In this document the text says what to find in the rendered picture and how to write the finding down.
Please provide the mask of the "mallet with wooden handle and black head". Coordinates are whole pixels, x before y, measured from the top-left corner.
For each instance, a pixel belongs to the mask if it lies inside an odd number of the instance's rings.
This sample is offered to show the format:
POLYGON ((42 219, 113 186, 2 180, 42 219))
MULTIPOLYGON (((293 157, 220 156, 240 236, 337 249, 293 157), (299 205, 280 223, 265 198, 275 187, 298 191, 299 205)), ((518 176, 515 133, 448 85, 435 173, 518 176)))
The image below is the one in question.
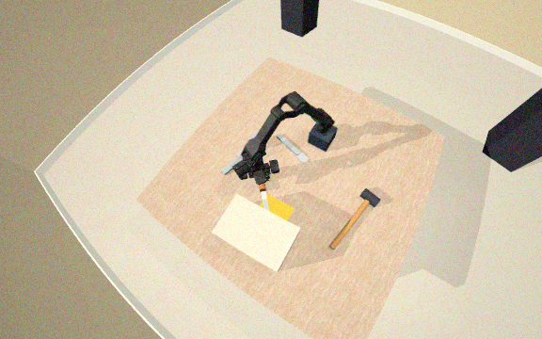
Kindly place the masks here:
POLYGON ((353 225, 356 223, 356 221, 359 219, 362 212, 368 207, 368 205, 370 204, 371 206, 375 207, 379 202, 381 202, 381 200, 367 188, 365 188, 359 196, 365 201, 356 211, 355 215, 349 219, 343 229, 339 232, 338 236, 329 245, 329 247, 333 250, 337 247, 338 244, 341 243, 343 238, 347 235, 348 231, 353 227, 353 225))

